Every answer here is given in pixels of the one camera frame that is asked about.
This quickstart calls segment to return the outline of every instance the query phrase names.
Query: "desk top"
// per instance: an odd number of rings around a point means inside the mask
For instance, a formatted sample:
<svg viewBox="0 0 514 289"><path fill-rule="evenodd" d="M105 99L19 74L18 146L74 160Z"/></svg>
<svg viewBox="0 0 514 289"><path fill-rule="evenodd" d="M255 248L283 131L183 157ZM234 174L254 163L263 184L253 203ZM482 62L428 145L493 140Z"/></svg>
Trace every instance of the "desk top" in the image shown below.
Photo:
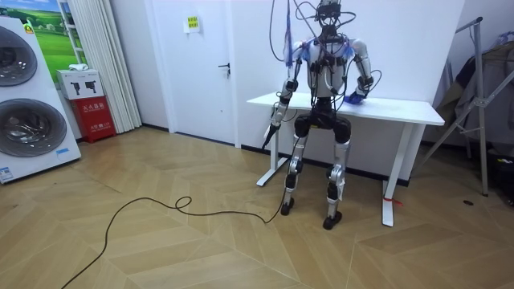
<svg viewBox="0 0 514 289"><path fill-rule="evenodd" d="M272 107L279 98L271 94L248 100L249 104ZM289 109L310 110L311 95L308 93L294 93ZM417 100L390 100L383 98L367 98L361 104L344 103L337 114L359 116L376 120L392 120L413 124L444 125L444 120L425 101Z"/></svg>

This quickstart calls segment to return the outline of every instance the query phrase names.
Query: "curtain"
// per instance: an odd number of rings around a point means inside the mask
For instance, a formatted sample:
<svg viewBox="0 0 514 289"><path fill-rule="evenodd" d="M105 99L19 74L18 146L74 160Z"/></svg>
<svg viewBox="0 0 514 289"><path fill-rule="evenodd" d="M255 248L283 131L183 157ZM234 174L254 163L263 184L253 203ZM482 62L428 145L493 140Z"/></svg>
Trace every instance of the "curtain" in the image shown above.
<svg viewBox="0 0 514 289"><path fill-rule="evenodd" d="M109 0L68 0L89 67L100 73L117 133L141 126L141 117Z"/></svg>

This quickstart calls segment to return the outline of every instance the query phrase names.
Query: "fire extinguisher box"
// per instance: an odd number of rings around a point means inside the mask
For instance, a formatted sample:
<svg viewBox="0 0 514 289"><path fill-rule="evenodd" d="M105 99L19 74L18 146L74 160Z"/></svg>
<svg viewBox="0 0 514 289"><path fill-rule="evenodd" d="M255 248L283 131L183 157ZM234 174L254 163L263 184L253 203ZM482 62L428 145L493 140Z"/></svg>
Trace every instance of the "fire extinguisher box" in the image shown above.
<svg viewBox="0 0 514 289"><path fill-rule="evenodd" d="M93 143L99 139L116 135L105 96L70 101L85 141Z"/></svg>

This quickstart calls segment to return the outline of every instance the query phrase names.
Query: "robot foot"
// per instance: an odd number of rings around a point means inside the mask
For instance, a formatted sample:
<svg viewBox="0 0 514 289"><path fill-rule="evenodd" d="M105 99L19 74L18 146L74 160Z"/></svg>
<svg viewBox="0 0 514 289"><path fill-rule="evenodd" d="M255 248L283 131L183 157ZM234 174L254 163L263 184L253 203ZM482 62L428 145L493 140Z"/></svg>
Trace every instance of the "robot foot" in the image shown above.
<svg viewBox="0 0 514 289"><path fill-rule="evenodd" d="M327 217L323 222L323 228L325 230L331 230L338 222L343 218L343 214L341 212L336 212L335 218Z"/></svg>
<svg viewBox="0 0 514 289"><path fill-rule="evenodd" d="M280 214L283 216L289 215L289 211L292 209L292 207L295 205L295 199L291 198L291 201L289 201L289 204L282 204L282 208L280 208Z"/></svg>

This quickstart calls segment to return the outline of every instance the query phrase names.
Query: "door handle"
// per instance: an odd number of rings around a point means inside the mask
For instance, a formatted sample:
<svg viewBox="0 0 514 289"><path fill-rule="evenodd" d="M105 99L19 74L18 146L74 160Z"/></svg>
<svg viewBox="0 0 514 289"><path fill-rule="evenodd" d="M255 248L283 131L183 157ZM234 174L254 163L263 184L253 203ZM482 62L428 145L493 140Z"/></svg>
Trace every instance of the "door handle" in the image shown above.
<svg viewBox="0 0 514 289"><path fill-rule="evenodd" d="M228 78L230 76L230 63L227 63L225 65L218 65L218 67L228 67L228 71L226 72L226 77Z"/></svg>

